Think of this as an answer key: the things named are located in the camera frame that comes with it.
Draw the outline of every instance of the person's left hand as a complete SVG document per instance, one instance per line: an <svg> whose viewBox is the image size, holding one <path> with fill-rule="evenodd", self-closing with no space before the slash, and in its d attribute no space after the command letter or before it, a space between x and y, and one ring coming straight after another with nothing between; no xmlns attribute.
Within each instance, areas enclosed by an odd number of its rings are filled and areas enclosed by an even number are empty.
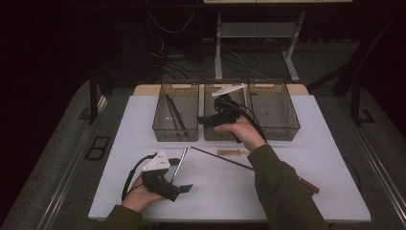
<svg viewBox="0 0 406 230"><path fill-rule="evenodd" d="M131 190L122 202L122 206L141 213L146 207L158 200L164 199L161 195L150 192L143 185L141 174L131 186Z"/></svg>

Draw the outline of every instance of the hand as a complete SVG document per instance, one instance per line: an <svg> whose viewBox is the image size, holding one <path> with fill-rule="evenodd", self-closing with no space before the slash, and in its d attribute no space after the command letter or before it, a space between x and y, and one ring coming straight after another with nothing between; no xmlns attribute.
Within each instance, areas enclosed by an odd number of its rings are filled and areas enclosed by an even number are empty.
<svg viewBox="0 0 406 230"><path fill-rule="evenodd" d="M146 187L144 187L141 174L132 184L132 191L127 194L122 202L122 206L139 213L143 212L143 210L146 209L149 204L164 199L162 196L152 193Z"/></svg>
<svg viewBox="0 0 406 230"><path fill-rule="evenodd" d="M216 126L214 131L232 132L241 142L244 143L245 148L249 151L253 151L256 148L267 144L257 130L243 116L240 116L233 124Z"/></svg>

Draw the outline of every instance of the green sleeve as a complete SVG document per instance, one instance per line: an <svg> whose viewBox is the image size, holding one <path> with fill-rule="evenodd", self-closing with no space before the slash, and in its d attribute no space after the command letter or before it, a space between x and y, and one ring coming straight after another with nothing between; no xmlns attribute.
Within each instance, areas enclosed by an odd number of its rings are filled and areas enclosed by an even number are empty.
<svg viewBox="0 0 406 230"><path fill-rule="evenodd" d="M264 145L248 156L255 170L255 186L270 229L327 229L310 192L296 171Z"/></svg>
<svg viewBox="0 0 406 230"><path fill-rule="evenodd" d="M116 205L108 217L101 222L100 229L104 230L136 230L143 215L121 205Z"/></svg>

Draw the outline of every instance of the gray carpet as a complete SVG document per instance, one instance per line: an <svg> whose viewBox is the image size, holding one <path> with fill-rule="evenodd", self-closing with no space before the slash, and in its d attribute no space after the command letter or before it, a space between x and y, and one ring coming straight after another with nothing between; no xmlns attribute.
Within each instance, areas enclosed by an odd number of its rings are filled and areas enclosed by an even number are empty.
<svg viewBox="0 0 406 230"><path fill-rule="evenodd" d="M229 50L235 51L235 47L241 44L230 44L224 47L224 53ZM280 50L284 43L267 41L260 44L261 52L239 54L239 56L258 73L269 77L289 79L287 71L280 56ZM301 83L309 84L325 74L335 70L345 63L352 55L357 44L355 42L320 42L298 44L292 57ZM223 64L223 78L246 78L255 74L247 71L244 64L238 63L238 58L233 54L225 54L228 64ZM175 64L182 66L183 72L191 79L213 78L214 66L213 53L204 56L201 60L189 60L187 58L173 58ZM185 78L175 69L164 68L163 78ZM360 185L360 191L372 214L372 222L358 224L335 224L331 229L404 229L399 220L391 201L388 199L381 184L379 183L370 163L367 160L365 150L358 140L354 127L349 119L350 108L348 98L334 98L330 89L334 80L322 85L312 94L326 118L334 140L344 158L348 160L348 166L354 181ZM96 221L87 217L96 192L108 151L114 142L128 96L132 89L116 90L108 98L108 103L98 117L98 121L90 126L91 133L86 145L90 147L96 136L110 136L107 153L101 161L84 160L82 153L77 164L77 170L72 175L69 191L61 198L60 205L56 207L56 214L48 224L47 229L93 229ZM406 195L406 185L402 180L406 171L406 144L388 117L376 105L376 102L368 94L363 92L362 108L368 109L376 120L376 124L363 125L362 130L371 141L373 148L379 154L383 164L390 173L394 183L403 195ZM82 133L89 129L86 120L79 120L82 110L88 108L87 83L81 87L67 108L56 132L44 150L30 179L15 202L2 229L34 229L46 213L53 193L58 188L63 175L67 172L69 163L79 145ZM266 229L266 225L252 224L161 224L159 229Z"/></svg>

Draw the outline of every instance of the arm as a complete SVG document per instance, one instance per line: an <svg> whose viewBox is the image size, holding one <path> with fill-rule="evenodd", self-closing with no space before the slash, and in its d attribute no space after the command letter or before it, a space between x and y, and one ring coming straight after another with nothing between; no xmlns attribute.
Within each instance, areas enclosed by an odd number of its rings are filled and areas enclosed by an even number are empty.
<svg viewBox="0 0 406 230"><path fill-rule="evenodd" d="M255 170L257 195L270 229L327 229L295 170L278 158L246 119L241 117L234 124L217 126L214 130L233 132L251 151L248 160Z"/></svg>
<svg viewBox="0 0 406 230"><path fill-rule="evenodd" d="M100 229L104 230L136 230L141 224L143 212L149 204L164 199L160 195L151 193L143 185L141 175L134 181L130 192L122 202L116 205L108 217L101 222Z"/></svg>

